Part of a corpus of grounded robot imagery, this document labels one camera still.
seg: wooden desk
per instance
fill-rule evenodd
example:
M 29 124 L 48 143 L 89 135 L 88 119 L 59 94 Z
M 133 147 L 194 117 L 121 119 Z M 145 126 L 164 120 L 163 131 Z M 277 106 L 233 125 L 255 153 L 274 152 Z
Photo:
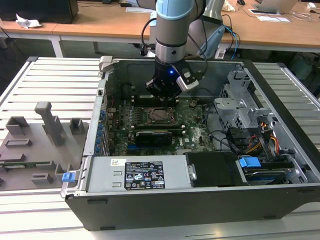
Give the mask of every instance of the wooden desk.
M 149 19 L 148 13 L 126 12 L 126 8 L 120 5 L 79 3 L 79 12 L 73 23 L 57 24 L 52 32 L 54 35 L 140 39 L 142 28 Z M 149 38 L 149 28 L 144 35 Z
M 318 14 L 311 13 L 312 21 L 299 20 L 291 14 L 285 14 L 291 20 L 286 22 L 260 21 L 248 9 L 253 9 L 254 0 L 245 0 L 246 5 L 236 4 L 236 0 L 230 1 L 235 6 L 236 12 L 221 12 L 228 14 L 232 20 L 233 30 L 239 34 L 241 49 L 279 50 L 292 52 L 320 52 L 320 18 Z M 300 13 L 309 13 L 306 2 L 298 2 L 293 10 Z M 227 16 L 222 17 L 223 23 L 230 26 Z M 219 48 L 228 48 L 232 39 L 230 34 L 225 33 Z
M 267 22 L 260 21 L 248 9 L 252 9 L 254 0 L 245 0 L 246 5 L 240 6 L 237 0 L 230 0 L 236 12 L 222 12 L 228 14 L 232 20 L 233 30 L 241 38 L 241 49 L 278 50 L 292 52 L 320 52 L 320 18 L 312 13 L 316 20 L 303 21 L 286 15 L 292 21 Z M 298 2 L 293 10 L 308 13 L 306 3 Z M 72 24 L 43 23 L 43 27 L 24 29 L 15 22 L 0 22 L 1 26 L 13 38 L 46 39 L 50 40 L 57 57 L 63 57 L 61 41 L 88 41 L 94 43 L 95 52 L 98 51 L 98 42 L 114 43 L 141 43 L 141 30 L 150 19 L 148 13 L 126 12 L 126 8 L 115 6 L 95 6 L 92 3 L 79 3 L 79 13 Z M 230 25 L 229 19 L 224 16 L 224 23 Z M 150 37 L 150 29 L 145 31 L 145 39 Z M 225 51 L 232 39 L 224 34 L 217 55 Z

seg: blue latch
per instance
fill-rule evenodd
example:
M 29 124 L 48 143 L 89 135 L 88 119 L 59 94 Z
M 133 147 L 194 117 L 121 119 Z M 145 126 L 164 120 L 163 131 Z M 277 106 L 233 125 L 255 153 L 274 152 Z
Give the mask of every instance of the blue latch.
M 76 181 L 76 173 L 75 172 L 66 172 L 62 175 L 63 183 L 74 183 Z
M 261 163 L 259 159 L 255 156 L 244 156 L 239 160 L 239 163 L 242 168 L 260 168 Z

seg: barcode sticker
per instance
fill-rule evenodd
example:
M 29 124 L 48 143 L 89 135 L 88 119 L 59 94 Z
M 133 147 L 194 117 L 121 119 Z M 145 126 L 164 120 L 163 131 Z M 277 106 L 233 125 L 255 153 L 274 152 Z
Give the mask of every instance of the barcode sticker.
M 110 166 L 111 167 L 118 167 L 118 166 L 124 166 L 127 162 L 127 159 L 111 159 Z

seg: table leg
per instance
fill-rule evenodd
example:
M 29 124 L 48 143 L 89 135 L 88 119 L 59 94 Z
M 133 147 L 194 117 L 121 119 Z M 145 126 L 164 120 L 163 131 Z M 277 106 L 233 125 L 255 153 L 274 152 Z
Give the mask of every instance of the table leg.
M 228 49 L 227 44 L 220 43 L 218 48 L 216 49 L 214 58 L 215 59 L 224 59 L 227 49 Z
M 96 54 L 98 54 L 99 53 L 99 46 L 98 46 L 98 42 L 97 41 L 93 42 L 93 48 L 94 48 L 94 52 Z
M 7 49 L 6 38 L 0 37 L 0 49 Z
M 53 46 L 53 50 L 55 53 L 55 56 L 57 58 L 63 58 L 64 57 L 64 48 L 62 46 L 62 42 L 60 40 L 60 36 L 58 35 L 53 35 L 51 36 L 51 43 Z

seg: crumpled paper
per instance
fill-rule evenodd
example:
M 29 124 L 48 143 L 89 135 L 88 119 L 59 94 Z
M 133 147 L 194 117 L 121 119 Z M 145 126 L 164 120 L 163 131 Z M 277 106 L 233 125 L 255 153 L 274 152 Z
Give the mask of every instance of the crumpled paper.
M 16 14 L 15 22 L 18 23 L 20 27 L 23 27 L 25 29 L 36 28 L 36 27 L 42 26 L 38 20 L 24 19 L 23 17 L 20 17 L 18 14 Z
M 226 12 L 235 12 L 235 8 L 228 2 L 228 0 L 224 1 L 223 7 L 222 7 L 222 11 L 226 11 Z

